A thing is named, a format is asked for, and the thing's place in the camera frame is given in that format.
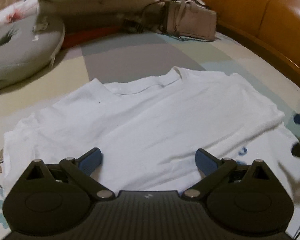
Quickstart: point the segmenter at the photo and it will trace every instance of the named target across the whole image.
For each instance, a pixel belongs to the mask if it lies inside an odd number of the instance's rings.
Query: gray pillow
[[[0,28],[0,89],[53,64],[65,27],[56,16],[33,15]]]

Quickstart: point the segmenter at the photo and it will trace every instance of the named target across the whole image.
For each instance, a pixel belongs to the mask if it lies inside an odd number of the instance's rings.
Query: wooden headboard
[[[300,0],[203,0],[217,30],[262,57],[300,87]]]

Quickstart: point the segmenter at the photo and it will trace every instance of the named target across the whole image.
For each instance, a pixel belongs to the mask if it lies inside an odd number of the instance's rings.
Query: flower pattern
[[[0,11],[0,27],[30,15],[35,15],[37,6],[38,0],[19,1],[9,5]]]
[[[2,188],[0,188],[0,196],[3,199],[3,190],[2,190]],[[2,210],[2,205],[3,205],[3,200],[2,199],[0,199],[0,210]],[[7,223],[6,219],[4,218],[2,212],[0,213],[0,223],[2,224],[2,227],[4,229],[9,228],[8,223]]]

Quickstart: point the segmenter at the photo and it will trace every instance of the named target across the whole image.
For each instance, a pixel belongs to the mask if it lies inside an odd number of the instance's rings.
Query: white t-shirt
[[[58,163],[98,147],[104,162],[92,177],[114,192],[182,191],[201,179],[198,148],[221,158],[283,116],[238,74],[175,67],[130,83],[94,79],[5,133],[4,190],[33,159]]]

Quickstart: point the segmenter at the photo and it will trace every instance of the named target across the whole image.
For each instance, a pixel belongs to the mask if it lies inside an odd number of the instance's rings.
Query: bed
[[[173,66],[239,73],[285,113],[285,126],[300,141],[300,125],[293,121],[300,114],[300,88],[231,38],[218,33],[214,42],[182,42],[155,33],[115,34],[61,51],[53,68],[0,91],[0,163],[3,133],[33,111],[50,106],[94,78],[102,83],[129,82],[165,74]],[[0,186],[2,169],[0,164]],[[2,202],[0,189],[0,239],[9,233]]]
[[[13,130],[20,119],[52,105],[94,78],[102,83],[130,82],[166,74],[174,66],[221,71],[227,75],[238,73],[285,113],[284,125],[300,141],[300,125],[294,122],[295,114],[300,114],[300,54],[297,53],[300,37],[286,37],[297,46],[297,49],[289,50],[286,43],[274,42],[280,32],[285,31],[284,26],[278,28],[274,36],[268,35],[266,41],[258,35],[266,9],[271,10],[271,6],[276,5],[269,3],[271,0],[257,0],[260,8],[251,11],[255,0],[239,0],[239,9],[250,14],[237,18],[233,17],[238,13],[237,0],[226,3],[225,0],[204,1],[221,15],[218,30],[223,34],[217,33],[214,42],[182,42],[156,33],[118,33],[63,50],[52,68],[47,67],[0,91],[0,239],[10,232],[2,214],[3,134]],[[300,8],[300,3],[294,4],[294,8]],[[300,14],[289,15],[292,26],[299,28]],[[266,26],[273,24],[268,18]]]

